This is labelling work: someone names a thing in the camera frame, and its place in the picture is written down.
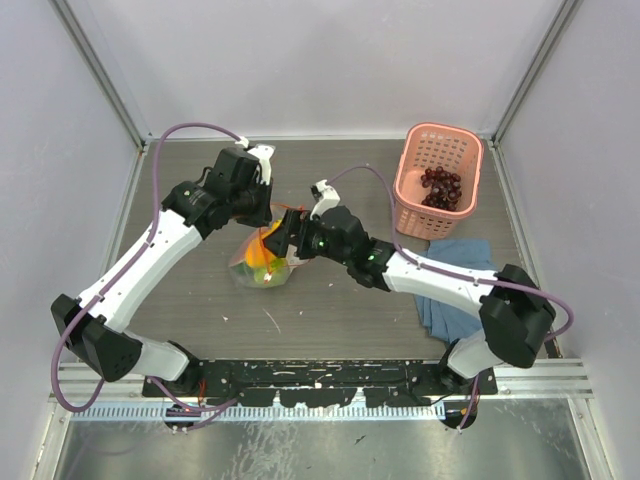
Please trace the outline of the yellow orange mango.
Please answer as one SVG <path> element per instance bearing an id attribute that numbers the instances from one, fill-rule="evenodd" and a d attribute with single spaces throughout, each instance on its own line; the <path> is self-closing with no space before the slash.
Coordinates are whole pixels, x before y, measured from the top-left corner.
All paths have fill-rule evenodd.
<path id="1" fill-rule="evenodd" d="M 245 262 L 251 268 L 267 267 L 275 261 L 276 256 L 264 245 L 264 239 L 273 232 L 275 226 L 259 228 L 249 237 L 245 249 Z"/>

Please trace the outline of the green custard apple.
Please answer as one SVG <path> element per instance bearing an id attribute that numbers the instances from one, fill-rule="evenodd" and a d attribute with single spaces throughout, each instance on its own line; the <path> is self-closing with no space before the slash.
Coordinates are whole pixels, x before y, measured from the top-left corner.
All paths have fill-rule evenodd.
<path id="1" fill-rule="evenodd" d="M 288 265 L 268 270 L 265 266 L 252 268 L 249 274 L 249 286 L 251 288 L 266 289 L 284 285 L 291 275 Z"/>

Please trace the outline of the clear red zip top bag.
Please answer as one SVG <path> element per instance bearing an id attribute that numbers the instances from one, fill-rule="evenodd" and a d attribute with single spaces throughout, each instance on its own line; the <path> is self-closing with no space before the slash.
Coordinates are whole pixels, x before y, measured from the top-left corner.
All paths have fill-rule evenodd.
<path id="1" fill-rule="evenodd" d="M 228 263 L 234 282 L 243 287 L 267 289 L 284 285 L 290 275 L 307 260 L 298 259 L 290 246 L 284 257 L 277 257 L 265 246 L 265 238 L 281 224 L 288 205 L 272 203 L 272 221 L 251 233 Z"/>

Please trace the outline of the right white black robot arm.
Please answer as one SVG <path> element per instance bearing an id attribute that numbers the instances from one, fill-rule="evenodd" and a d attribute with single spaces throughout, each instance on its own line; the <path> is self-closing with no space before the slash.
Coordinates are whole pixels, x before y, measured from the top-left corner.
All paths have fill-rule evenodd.
<path id="1" fill-rule="evenodd" d="M 330 259 L 366 288 L 426 297 L 471 315 L 480 330 L 452 341 L 438 365 L 440 385 L 452 394 L 502 363 L 531 367 L 556 316 L 521 268 L 494 272 L 428 260 L 370 236 L 344 206 L 322 215 L 289 209 L 264 245 L 277 257 L 292 252 L 301 260 Z"/>

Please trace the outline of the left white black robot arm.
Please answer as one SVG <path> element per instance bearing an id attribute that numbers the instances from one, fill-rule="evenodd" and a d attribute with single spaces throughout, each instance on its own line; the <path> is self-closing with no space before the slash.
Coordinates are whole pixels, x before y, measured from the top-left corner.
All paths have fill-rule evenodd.
<path id="1" fill-rule="evenodd" d="M 51 305 L 64 345 L 104 381 L 129 373 L 164 379 L 178 396 L 200 384 L 192 358 L 171 342 L 133 334 L 128 326 L 144 299 L 187 253 L 229 221 L 253 228 L 271 219 L 271 145 L 227 147 L 200 182 L 183 181 L 162 201 L 148 230 L 91 287 Z"/>

